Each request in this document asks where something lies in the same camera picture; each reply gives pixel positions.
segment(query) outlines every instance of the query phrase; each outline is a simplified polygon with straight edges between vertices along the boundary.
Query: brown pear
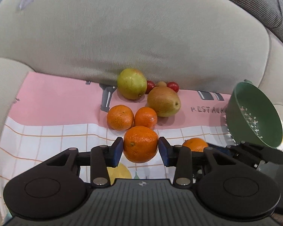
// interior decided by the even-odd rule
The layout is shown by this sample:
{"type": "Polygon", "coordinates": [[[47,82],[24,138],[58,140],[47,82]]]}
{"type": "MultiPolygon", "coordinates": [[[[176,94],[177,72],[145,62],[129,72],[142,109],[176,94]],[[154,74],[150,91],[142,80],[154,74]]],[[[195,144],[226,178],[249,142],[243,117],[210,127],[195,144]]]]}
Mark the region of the brown pear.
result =
{"type": "Polygon", "coordinates": [[[175,115],[181,107],[177,93],[168,87],[153,88],[148,94],[147,103],[160,117],[175,115]]]}

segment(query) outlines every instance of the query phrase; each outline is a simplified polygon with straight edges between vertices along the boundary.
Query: green colander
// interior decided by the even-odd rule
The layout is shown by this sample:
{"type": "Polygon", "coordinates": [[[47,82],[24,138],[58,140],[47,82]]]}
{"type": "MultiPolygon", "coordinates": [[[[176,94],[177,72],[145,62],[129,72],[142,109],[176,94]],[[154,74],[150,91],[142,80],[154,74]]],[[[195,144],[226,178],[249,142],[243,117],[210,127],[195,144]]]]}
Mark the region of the green colander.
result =
{"type": "Polygon", "coordinates": [[[282,124],[275,107],[248,80],[234,88],[226,110],[226,123],[236,143],[245,141],[277,148],[282,142],[282,124]]]}

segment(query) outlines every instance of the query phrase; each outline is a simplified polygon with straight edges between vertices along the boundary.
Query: red fruit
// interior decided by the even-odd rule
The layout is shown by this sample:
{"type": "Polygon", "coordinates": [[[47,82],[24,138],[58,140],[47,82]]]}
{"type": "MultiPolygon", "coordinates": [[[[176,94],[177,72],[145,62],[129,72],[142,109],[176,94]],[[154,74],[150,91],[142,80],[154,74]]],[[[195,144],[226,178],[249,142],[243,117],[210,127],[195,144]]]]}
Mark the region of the red fruit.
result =
{"type": "Polygon", "coordinates": [[[173,89],[175,92],[179,91],[179,85],[175,82],[170,82],[167,84],[167,87],[173,89]]]}
{"type": "Polygon", "coordinates": [[[155,83],[152,81],[147,81],[146,94],[148,94],[153,88],[155,88],[155,83]]]}

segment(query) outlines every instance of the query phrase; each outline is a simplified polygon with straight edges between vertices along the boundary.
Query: circular cover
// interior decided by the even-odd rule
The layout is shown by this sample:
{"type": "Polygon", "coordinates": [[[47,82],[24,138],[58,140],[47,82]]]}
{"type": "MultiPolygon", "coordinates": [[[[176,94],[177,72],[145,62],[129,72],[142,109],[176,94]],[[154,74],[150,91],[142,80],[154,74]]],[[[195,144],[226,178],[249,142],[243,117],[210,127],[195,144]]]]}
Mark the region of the circular cover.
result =
{"type": "Polygon", "coordinates": [[[243,166],[220,166],[198,183],[201,201],[218,214],[236,218],[261,217],[280,200],[276,183],[268,176],[243,166]]]}
{"type": "Polygon", "coordinates": [[[85,199],[84,182],[61,167],[44,166],[12,179],[4,189],[6,206],[22,218],[50,219],[76,209],[85,199]]]}

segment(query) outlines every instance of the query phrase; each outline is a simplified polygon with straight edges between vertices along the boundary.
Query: tangerine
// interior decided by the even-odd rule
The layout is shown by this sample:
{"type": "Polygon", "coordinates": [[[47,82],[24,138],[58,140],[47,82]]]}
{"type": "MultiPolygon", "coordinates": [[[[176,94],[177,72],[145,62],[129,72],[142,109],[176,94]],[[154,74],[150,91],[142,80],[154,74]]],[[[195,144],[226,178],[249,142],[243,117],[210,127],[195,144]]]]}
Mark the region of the tangerine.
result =
{"type": "Polygon", "coordinates": [[[124,135],[124,155],[133,163],[150,161],[157,153],[158,135],[148,127],[135,126],[124,135]]]}
{"type": "Polygon", "coordinates": [[[107,124],[117,131],[124,131],[132,127],[134,114],[132,110],[125,105],[116,105],[112,107],[107,114],[107,124]]]}
{"type": "Polygon", "coordinates": [[[203,149],[208,147],[208,144],[201,138],[191,138],[186,140],[183,146],[189,147],[192,151],[203,152],[203,149]]]}
{"type": "Polygon", "coordinates": [[[149,107],[140,108],[134,117],[134,124],[136,126],[144,126],[150,129],[154,129],[157,123],[157,114],[155,110],[149,107]]]}

